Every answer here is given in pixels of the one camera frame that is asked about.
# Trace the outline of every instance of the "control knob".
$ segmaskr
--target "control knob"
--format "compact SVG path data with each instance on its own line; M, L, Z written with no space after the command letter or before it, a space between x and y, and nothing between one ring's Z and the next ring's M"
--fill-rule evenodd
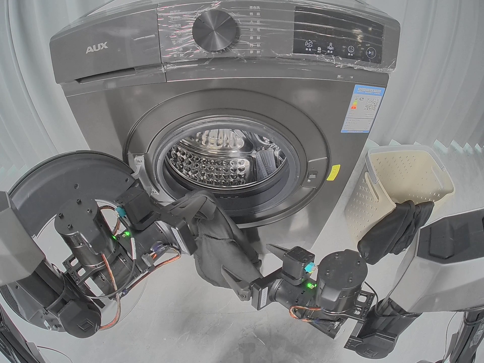
M192 27L195 43L207 51L221 51L235 40L237 24L227 13L213 9L203 12Z

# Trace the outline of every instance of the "black cloth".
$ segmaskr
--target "black cloth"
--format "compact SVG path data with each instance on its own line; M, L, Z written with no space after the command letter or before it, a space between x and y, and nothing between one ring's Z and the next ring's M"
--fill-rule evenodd
M418 229L427 222L433 208L433 202L415 205L408 200L397 203L395 209L358 242L358 250L366 263L374 265L388 253L400 254L404 251L412 243Z
M195 267L205 281L229 288L220 272L222 265L247 282L262 277L258 253L213 194L190 192L169 208L172 214L185 218L196 235Z

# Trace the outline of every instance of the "white curtain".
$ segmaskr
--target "white curtain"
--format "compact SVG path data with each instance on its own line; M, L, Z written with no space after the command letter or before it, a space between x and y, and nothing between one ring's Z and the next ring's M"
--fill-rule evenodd
M109 0L3 0L0 189L87 144L59 85L49 40ZM484 144L484 0L364 0L401 24L396 71L370 138L380 145Z

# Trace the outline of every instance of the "floor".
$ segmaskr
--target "floor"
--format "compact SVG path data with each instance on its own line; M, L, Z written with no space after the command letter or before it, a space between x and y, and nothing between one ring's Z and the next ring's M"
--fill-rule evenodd
M366 149L371 147L369 141ZM447 215L484 205L484 153L478 148L457 145L434 149L456 184L456 194L439 211ZM344 207L364 165L363 152L328 223L312 248L316 260L333 251L354 248L348 236ZM403 254L387 256L369 266L367 281L380 297L390 290L394 273ZM265 256L263 274L280 267L272 255ZM111 318L112 312L103 315ZM308 324L292 319L285 308L272 304L257 312L235 294L212 287L198 277L191 257L167 265L123 299L123 318L111 330L89 339L40 330L12 316L21 332L38 345L69 355L74 363L114 363L119 361L161 361L167 363L362 363L368 361L343 349L352 331L348 326L331 340ZM445 353L446 329L452 313L428 313L417 319L399 338L386 359L391 363L437 361ZM450 336L458 329L462 316L449 326ZM66 363L65 357L43 350L52 363ZM484 361L484 347L478 359Z

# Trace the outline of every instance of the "front-loading washing machine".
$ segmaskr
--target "front-loading washing machine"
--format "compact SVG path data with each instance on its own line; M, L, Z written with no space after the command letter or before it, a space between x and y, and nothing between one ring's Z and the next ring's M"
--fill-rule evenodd
M155 199L207 189L251 240L310 247L364 147L399 30L359 0L113 0L50 50L89 147Z

